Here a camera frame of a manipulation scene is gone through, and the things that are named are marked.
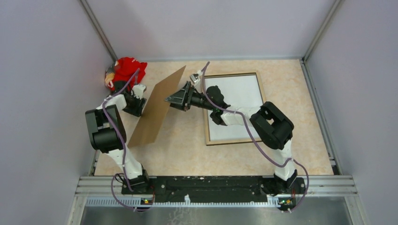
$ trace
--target wooden tabletop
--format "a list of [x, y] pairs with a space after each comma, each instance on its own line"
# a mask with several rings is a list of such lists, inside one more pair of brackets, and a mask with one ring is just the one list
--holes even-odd
[[[203, 68], [206, 61], [150, 62], [142, 83], [148, 98], [155, 84], [186, 65], [181, 88], [189, 75]], [[308, 92], [299, 60], [234, 60], [212, 61], [208, 74], [236, 71], [258, 71], [267, 101], [273, 102], [294, 124], [293, 157], [310, 175], [332, 175], [329, 156]], [[131, 137], [138, 118], [121, 112]], [[272, 175], [274, 166], [253, 143], [206, 146], [203, 110], [192, 107], [187, 112], [170, 108], [155, 143], [131, 149], [149, 175]], [[272, 150], [260, 146], [272, 157]], [[304, 171], [296, 166], [299, 174]], [[121, 172], [111, 158], [100, 154], [95, 175]]]

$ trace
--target red cloth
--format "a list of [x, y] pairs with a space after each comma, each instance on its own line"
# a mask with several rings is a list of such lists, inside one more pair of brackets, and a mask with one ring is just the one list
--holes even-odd
[[137, 79], [137, 83], [140, 83], [142, 78], [145, 75], [145, 68], [148, 65], [146, 62], [138, 62], [135, 58], [124, 57], [120, 58], [117, 61], [119, 64], [115, 66], [115, 77], [112, 82], [116, 81], [128, 81], [130, 77], [136, 72], [139, 68], [139, 72], [136, 77], [134, 77], [130, 81], [130, 85], [127, 86], [127, 91], [130, 91], [134, 86], [134, 82]]

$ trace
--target white wall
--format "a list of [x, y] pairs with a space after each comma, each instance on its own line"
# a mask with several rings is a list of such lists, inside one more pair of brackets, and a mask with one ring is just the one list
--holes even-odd
[[111, 63], [77, 0], [0, 3], [0, 224], [65, 224]]
[[396, 224], [398, 1], [345, 1], [309, 61], [346, 174], [372, 224]]
[[301, 58], [334, 0], [88, 0], [118, 57]]

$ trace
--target gray floor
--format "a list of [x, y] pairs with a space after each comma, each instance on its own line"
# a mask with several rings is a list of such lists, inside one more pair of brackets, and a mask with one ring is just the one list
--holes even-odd
[[351, 225], [344, 198], [308, 197], [292, 214], [274, 208], [156, 208], [135, 213], [121, 207], [86, 207], [82, 225]]

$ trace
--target brown board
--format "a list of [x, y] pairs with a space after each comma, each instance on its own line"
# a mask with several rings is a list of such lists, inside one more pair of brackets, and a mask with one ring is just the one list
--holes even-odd
[[184, 70], [185, 66], [155, 85], [127, 144], [129, 148], [155, 142], [170, 108], [170, 103], [166, 102], [165, 98], [177, 91]]

